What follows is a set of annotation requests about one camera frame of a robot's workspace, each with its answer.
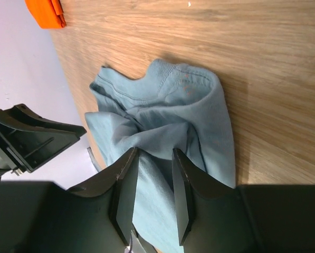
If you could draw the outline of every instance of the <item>clothing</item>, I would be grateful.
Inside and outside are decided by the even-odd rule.
[[[25,3],[41,28],[63,28],[66,26],[59,0],[25,0]]]
[[[172,149],[183,150],[196,166],[235,187],[232,129],[218,77],[187,64],[154,60],[146,75],[134,81],[102,67],[90,89],[99,111],[86,113],[85,118],[106,164],[130,147],[144,150],[134,226],[162,252],[183,252],[177,233]]]

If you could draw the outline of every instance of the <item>orange cloth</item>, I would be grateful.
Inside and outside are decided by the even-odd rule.
[[[66,26],[59,0],[25,0],[25,2],[41,28],[63,28]]]

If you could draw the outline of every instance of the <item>wooden table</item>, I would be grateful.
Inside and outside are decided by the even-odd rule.
[[[102,65],[131,78],[158,57],[202,66],[225,90],[238,182],[315,183],[315,0],[61,3],[68,26],[51,34],[83,121]]]

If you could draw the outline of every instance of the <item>blue cloth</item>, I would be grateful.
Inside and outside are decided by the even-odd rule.
[[[231,122],[219,79],[205,69],[154,60],[139,80],[102,67],[90,89],[99,111],[86,113],[85,118],[106,164],[131,147],[145,151],[139,158],[133,224],[162,252],[183,252],[177,234],[172,149],[183,150],[202,170],[235,187]]]

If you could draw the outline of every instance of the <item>white surface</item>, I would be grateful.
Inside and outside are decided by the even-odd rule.
[[[0,109],[24,103],[44,118],[81,125],[53,42],[24,1],[0,0]],[[50,180],[64,188],[96,173],[83,137],[36,170],[4,180]]]

